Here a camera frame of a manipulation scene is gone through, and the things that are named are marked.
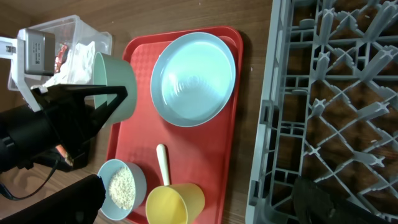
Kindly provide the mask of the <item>blue bowl with rice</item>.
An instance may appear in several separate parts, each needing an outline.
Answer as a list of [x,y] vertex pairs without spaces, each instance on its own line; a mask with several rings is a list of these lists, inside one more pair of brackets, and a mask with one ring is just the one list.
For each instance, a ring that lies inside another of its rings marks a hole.
[[138,165],[111,159],[101,166],[98,176],[106,190],[101,211],[110,220],[125,219],[143,203],[147,182]]

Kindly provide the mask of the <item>light blue plate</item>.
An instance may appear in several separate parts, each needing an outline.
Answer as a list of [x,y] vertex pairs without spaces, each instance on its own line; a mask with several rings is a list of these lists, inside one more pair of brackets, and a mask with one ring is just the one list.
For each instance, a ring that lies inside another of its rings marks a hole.
[[172,41],[159,55],[150,95],[166,122],[190,128],[219,114],[235,83],[236,64],[226,43],[207,32],[192,32]]

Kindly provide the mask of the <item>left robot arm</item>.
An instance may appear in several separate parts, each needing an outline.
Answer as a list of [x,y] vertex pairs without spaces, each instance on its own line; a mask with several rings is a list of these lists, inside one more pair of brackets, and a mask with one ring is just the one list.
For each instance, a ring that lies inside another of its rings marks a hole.
[[34,163],[69,172],[88,164],[91,140],[127,97],[125,86],[55,85],[32,90],[37,112],[22,105],[1,113],[1,171]]

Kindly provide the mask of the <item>red snack wrapper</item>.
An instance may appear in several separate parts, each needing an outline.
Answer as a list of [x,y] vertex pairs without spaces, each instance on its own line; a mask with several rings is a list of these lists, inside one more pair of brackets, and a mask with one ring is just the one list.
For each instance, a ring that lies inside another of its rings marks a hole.
[[67,44],[61,43],[60,50],[55,57],[55,73],[60,72],[61,66],[66,62],[68,57],[69,46]]

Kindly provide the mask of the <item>green bowl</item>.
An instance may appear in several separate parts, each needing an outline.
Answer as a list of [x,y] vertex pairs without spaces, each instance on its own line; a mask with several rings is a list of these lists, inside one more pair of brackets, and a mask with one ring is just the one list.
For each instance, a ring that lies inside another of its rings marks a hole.
[[93,64],[93,84],[107,91],[94,96],[96,108],[114,108],[106,125],[129,119],[137,103],[137,82],[129,62],[97,52]]

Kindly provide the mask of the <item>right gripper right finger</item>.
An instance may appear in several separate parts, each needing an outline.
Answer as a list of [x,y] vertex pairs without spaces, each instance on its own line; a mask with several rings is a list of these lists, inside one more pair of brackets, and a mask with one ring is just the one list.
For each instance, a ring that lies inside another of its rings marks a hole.
[[297,177],[292,194],[295,214],[300,223],[389,223],[341,197],[329,194],[308,179]]

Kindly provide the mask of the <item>white napkin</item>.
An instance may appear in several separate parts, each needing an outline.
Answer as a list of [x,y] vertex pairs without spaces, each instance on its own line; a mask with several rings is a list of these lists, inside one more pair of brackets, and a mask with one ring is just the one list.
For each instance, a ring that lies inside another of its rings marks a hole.
[[50,77],[43,86],[50,87],[58,84],[88,84],[92,78],[93,60],[95,57],[95,43],[88,45],[77,43],[74,50],[69,48],[66,62],[60,72]]

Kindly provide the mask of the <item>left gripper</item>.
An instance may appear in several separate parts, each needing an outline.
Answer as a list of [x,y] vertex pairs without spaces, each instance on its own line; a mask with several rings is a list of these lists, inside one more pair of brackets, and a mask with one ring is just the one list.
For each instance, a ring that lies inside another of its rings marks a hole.
[[[125,86],[59,84],[31,89],[42,107],[56,138],[65,145],[78,144],[95,137],[104,126],[124,119]],[[85,104],[87,96],[93,97],[93,106]]]

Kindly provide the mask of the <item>orange carrot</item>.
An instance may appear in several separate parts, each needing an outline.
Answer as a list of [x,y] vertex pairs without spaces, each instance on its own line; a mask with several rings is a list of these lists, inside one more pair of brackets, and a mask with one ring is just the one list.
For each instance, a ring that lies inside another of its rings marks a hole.
[[64,158],[64,161],[69,165],[73,166],[73,159],[70,157],[69,153],[64,149],[62,145],[56,146],[56,150]]

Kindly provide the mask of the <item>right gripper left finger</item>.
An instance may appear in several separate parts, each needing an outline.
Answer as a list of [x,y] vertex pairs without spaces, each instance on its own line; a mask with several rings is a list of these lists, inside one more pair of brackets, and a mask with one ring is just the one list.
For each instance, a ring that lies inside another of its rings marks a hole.
[[3,224],[91,224],[106,198],[102,178],[91,174],[1,220]]

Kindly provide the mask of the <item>yellow plastic cup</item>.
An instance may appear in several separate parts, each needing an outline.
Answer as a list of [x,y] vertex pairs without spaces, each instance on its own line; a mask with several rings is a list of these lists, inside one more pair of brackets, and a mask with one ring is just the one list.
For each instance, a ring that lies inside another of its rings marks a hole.
[[205,195],[195,184],[162,185],[146,201],[149,224],[190,224],[205,207]]

